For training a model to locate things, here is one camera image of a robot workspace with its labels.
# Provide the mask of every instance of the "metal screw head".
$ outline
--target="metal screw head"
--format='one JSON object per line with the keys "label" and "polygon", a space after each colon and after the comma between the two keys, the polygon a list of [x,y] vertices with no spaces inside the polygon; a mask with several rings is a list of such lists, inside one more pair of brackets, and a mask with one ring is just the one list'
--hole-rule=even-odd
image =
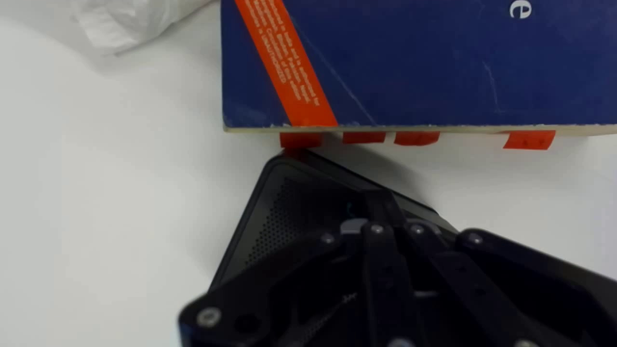
{"label": "metal screw head", "polygon": [[424,232],[424,228],[422,227],[422,225],[418,225],[418,224],[412,225],[411,229],[413,233],[416,233],[418,235]]}
{"label": "metal screw head", "polygon": [[325,233],[321,236],[321,240],[327,244],[334,242],[334,236],[330,233]]}
{"label": "metal screw head", "polygon": [[394,338],[388,344],[387,347],[415,347],[416,345],[413,342],[409,341],[406,338]]}
{"label": "metal screw head", "polygon": [[473,243],[475,243],[476,245],[479,245],[482,243],[482,237],[476,233],[470,233],[469,234],[469,240]]}
{"label": "metal screw head", "polygon": [[540,347],[537,343],[529,340],[518,340],[514,343],[514,347]]}
{"label": "metal screw head", "polygon": [[207,307],[197,314],[197,324],[200,327],[212,328],[221,320],[221,310],[216,307]]}
{"label": "metal screw head", "polygon": [[371,231],[376,234],[381,234],[382,232],[384,232],[384,227],[382,227],[381,225],[375,224],[371,227]]}

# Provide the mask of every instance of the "orange sticky tab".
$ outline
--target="orange sticky tab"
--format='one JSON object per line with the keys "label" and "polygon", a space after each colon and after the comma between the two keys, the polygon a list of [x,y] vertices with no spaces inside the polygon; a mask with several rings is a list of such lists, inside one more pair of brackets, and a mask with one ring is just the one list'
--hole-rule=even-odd
{"label": "orange sticky tab", "polygon": [[536,149],[545,151],[553,143],[555,130],[516,130],[510,132],[505,149]]}
{"label": "orange sticky tab", "polygon": [[283,148],[311,148],[321,146],[321,133],[280,133]]}
{"label": "orange sticky tab", "polygon": [[386,139],[384,132],[349,132],[343,133],[343,143],[382,143]]}
{"label": "orange sticky tab", "polygon": [[294,127],[338,125],[283,0],[236,0]]}
{"label": "orange sticky tab", "polygon": [[397,132],[394,143],[401,146],[426,146],[439,140],[439,132]]}

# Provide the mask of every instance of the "white plastic bag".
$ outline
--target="white plastic bag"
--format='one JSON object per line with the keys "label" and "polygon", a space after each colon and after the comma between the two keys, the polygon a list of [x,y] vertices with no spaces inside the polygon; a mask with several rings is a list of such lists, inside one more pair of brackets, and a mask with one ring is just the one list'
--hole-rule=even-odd
{"label": "white plastic bag", "polygon": [[210,0],[72,0],[75,18],[95,48],[117,53],[159,36]]}

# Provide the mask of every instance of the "white letter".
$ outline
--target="white letter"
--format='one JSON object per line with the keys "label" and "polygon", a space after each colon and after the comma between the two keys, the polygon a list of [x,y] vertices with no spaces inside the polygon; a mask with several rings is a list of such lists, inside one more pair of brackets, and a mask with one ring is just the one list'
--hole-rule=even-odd
{"label": "white letter", "polygon": [[516,18],[514,16],[514,10],[519,8],[521,10],[520,19],[525,19],[531,15],[531,3],[527,0],[516,0],[510,5],[510,17]]}

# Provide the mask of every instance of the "black device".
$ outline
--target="black device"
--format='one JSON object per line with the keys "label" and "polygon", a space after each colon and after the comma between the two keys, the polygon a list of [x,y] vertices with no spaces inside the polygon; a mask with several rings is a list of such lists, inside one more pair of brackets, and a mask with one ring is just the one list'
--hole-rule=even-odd
{"label": "black device", "polygon": [[184,347],[615,347],[616,322],[616,282],[310,151],[268,162],[179,318]]}

